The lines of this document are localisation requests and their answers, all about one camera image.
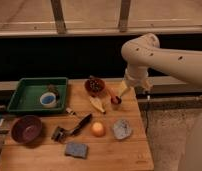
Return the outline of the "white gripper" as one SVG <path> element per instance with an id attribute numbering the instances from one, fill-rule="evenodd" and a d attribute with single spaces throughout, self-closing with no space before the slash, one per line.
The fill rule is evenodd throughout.
<path id="1" fill-rule="evenodd" d="M 146 68 L 136 68 L 134 70 L 125 69 L 124 81 L 118 88 L 118 97 L 126 94 L 130 87 L 142 87 L 145 93 L 150 93 L 152 84 L 148 81 L 148 71 Z"/>

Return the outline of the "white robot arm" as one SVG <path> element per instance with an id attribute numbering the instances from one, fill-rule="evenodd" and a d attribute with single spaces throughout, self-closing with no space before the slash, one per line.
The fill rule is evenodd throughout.
<path id="1" fill-rule="evenodd" d="M 150 91 L 149 68 L 202 88 L 202 51 L 163 49 L 158 37 L 148 33 L 125 42 L 121 55 L 127 62 L 125 88 Z M 178 171 L 202 171 L 202 112 L 187 138 Z"/>

